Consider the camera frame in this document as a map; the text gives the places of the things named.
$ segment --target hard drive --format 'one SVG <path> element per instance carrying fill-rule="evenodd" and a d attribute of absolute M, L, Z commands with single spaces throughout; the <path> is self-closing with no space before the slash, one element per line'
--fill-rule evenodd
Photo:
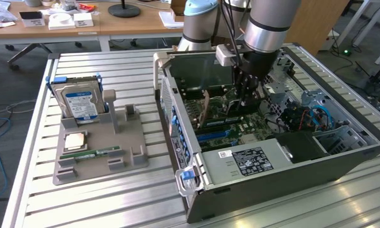
<path fill-rule="evenodd" d="M 51 82 L 51 88 L 64 118 L 76 118 L 78 124 L 98 121 L 99 114 L 107 111 L 102 97 L 100 76 L 58 77 Z"/>

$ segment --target blue ram slot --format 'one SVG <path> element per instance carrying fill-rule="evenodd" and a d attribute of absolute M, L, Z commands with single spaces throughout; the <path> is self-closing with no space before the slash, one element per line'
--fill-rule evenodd
<path fill-rule="evenodd" d="M 230 132 L 231 132 L 231 130 L 227 130 L 224 132 L 215 132 L 215 133 L 211 133 L 211 134 L 200 135 L 200 136 L 198 136 L 198 141 L 202 142 L 202 141 L 206 141 L 206 140 L 227 137 Z"/>

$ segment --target chair wheel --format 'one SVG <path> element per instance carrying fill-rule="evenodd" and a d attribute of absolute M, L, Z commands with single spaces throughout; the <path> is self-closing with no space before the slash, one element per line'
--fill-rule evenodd
<path fill-rule="evenodd" d="M 6 45 L 6 49 L 14 51 L 15 50 L 14 45 Z"/>
<path fill-rule="evenodd" d="M 138 42 L 136 42 L 136 41 L 134 41 L 134 40 L 130 42 L 130 44 L 131 44 L 131 46 L 134 46 L 134 47 L 136 47 L 136 46 L 138 46 Z"/>
<path fill-rule="evenodd" d="M 83 44 L 80 42 L 75 42 L 75 46 L 82 48 L 83 47 Z"/>
<path fill-rule="evenodd" d="M 18 71 L 20 69 L 20 66 L 11 64 L 10 68 L 11 68 L 12 71 Z"/>

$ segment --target black lamp base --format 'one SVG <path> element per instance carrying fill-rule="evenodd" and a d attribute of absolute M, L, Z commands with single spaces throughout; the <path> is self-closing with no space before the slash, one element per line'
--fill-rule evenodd
<path fill-rule="evenodd" d="M 123 5 L 118 4 L 108 8 L 108 13 L 119 18 L 132 18 L 140 14 L 140 8 L 127 4 L 123 9 Z"/>

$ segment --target slotted metal tabletop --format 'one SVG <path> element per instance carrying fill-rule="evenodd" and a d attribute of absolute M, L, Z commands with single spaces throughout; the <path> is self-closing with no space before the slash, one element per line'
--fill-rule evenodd
<path fill-rule="evenodd" d="M 304 49 L 288 47 L 380 129 L 376 109 Z M 158 51 L 168 49 L 62 54 L 48 60 L 3 227 L 380 228 L 380 155 L 335 182 L 187 224 L 154 98 L 152 55 Z M 307 89 L 316 88 L 303 71 L 295 70 Z M 104 89 L 116 90 L 116 108 L 135 103 L 140 110 L 150 166 L 55 186 L 62 110 L 46 77 L 98 72 Z"/>

